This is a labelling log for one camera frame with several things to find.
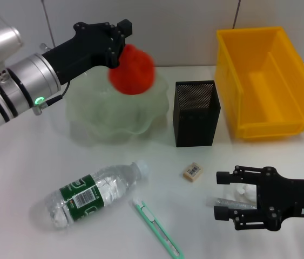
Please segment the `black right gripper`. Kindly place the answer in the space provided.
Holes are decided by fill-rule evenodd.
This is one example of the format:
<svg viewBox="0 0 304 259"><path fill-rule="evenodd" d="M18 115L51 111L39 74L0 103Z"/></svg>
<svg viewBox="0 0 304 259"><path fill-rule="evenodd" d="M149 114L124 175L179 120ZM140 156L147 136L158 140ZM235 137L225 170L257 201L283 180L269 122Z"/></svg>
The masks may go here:
<svg viewBox="0 0 304 259"><path fill-rule="evenodd" d="M233 220L235 230L267 229L278 231L284 220L304 217L304 179L281 176L274 167L235 166L232 173L217 172L217 184L256 185L258 209L214 206L218 221Z"/></svg>

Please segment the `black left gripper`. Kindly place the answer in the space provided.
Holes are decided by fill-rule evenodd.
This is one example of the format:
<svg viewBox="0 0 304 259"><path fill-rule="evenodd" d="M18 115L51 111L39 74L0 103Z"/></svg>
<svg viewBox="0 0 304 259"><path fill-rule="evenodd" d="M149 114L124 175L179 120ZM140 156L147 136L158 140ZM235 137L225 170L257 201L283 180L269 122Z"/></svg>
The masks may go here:
<svg viewBox="0 0 304 259"><path fill-rule="evenodd" d="M79 22L73 28L75 35L71 39L43 54L62 85L95 66L117 68L125 38L133 31L128 19L116 25Z"/></svg>

